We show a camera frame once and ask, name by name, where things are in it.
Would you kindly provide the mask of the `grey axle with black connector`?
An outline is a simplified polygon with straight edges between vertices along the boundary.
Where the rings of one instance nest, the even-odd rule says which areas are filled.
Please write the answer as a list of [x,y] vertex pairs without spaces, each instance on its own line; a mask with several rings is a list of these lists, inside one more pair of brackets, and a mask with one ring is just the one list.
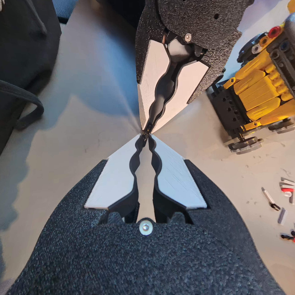
[[265,195],[265,197],[267,198],[270,207],[276,210],[277,212],[279,212],[281,208],[275,203],[275,201],[273,200],[269,192],[266,189],[264,189],[264,187],[261,187],[261,190],[263,194]]

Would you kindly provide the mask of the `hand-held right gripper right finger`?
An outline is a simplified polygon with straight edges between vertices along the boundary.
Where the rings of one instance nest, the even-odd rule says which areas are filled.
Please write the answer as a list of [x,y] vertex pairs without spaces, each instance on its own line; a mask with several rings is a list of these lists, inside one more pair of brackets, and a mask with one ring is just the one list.
[[185,223],[193,223],[189,211],[207,209],[208,205],[187,160],[154,135],[149,136],[148,142],[155,171],[153,206],[156,222],[169,223],[173,214],[180,212]]

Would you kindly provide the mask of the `grey desk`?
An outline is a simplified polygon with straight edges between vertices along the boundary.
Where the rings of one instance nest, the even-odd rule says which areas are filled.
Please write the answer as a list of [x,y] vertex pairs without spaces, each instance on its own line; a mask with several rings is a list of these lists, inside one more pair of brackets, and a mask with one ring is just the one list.
[[[13,284],[61,199],[96,164],[141,129],[135,70],[135,30],[106,1],[79,1],[62,34],[50,83],[40,94],[43,118],[14,131],[1,155],[1,283]],[[189,159],[231,200],[270,273],[294,294],[294,205],[280,188],[294,181],[294,131],[267,128],[262,148],[235,155],[201,94],[155,136]],[[270,207],[261,187],[275,203]]]

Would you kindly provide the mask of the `yellow black toy brick vehicle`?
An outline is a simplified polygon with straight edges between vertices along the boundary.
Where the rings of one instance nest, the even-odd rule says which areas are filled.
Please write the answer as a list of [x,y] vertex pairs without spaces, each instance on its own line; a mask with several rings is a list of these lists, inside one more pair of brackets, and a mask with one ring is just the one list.
[[295,13],[268,31],[252,53],[258,55],[233,77],[206,90],[227,134],[238,142],[245,136],[295,115]]

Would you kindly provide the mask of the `dark office chair seat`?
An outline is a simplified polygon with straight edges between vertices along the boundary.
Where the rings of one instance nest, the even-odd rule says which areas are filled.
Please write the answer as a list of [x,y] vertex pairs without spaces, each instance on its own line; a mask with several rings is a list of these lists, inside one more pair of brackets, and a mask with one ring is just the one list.
[[54,9],[60,24],[67,24],[78,0],[53,0]]

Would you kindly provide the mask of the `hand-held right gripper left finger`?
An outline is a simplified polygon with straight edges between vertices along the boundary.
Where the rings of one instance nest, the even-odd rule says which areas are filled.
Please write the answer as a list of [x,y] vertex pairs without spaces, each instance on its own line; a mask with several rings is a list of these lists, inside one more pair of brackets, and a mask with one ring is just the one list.
[[138,217],[138,185],[135,175],[140,165],[143,135],[138,134],[106,160],[84,204],[85,209],[117,212],[126,223]]

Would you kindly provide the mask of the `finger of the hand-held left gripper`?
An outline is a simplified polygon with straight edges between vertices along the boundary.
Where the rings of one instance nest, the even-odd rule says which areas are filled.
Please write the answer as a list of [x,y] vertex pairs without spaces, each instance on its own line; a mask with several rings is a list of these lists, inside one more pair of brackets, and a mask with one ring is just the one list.
[[160,79],[168,72],[171,57],[166,46],[150,40],[143,66],[141,80],[138,83],[139,115],[142,130],[145,130],[150,108],[156,100],[156,88]]
[[176,76],[174,92],[171,94],[171,98],[164,103],[163,112],[161,116],[155,120],[150,133],[159,130],[188,105],[190,97],[208,69],[209,66],[201,61],[192,61],[181,67]]

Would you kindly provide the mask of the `grey toothed wheel hub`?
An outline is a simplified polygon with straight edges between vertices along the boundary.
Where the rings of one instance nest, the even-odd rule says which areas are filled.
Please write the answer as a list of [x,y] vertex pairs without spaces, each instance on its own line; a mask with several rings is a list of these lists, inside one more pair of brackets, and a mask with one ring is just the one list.
[[263,142],[264,139],[259,139],[257,137],[243,138],[236,143],[230,143],[228,148],[232,153],[242,155],[261,148]]
[[283,134],[295,130],[295,122],[290,118],[281,120],[268,126],[271,132]]
[[259,43],[259,41],[268,34],[267,31],[257,34],[252,39],[250,39],[239,51],[237,62],[243,67],[249,61],[253,60],[258,53],[252,53],[252,47]]

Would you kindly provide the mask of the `pile of red black pins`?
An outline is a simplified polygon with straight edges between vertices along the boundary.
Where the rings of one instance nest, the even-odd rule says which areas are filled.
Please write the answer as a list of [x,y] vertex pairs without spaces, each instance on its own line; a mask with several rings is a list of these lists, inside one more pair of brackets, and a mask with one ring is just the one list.
[[[281,191],[284,193],[284,196],[286,196],[289,199],[289,203],[291,205],[295,204],[295,183],[292,180],[288,180],[286,178],[281,178],[281,182],[279,183]],[[278,217],[278,224],[282,225],[283,221],[287,215],[287,210],[284,208],[281,208],[280,214]],[[280,234],[280,237],[283,240],[295,242],[295,233],[294,230],[291,230],[290,234]]]

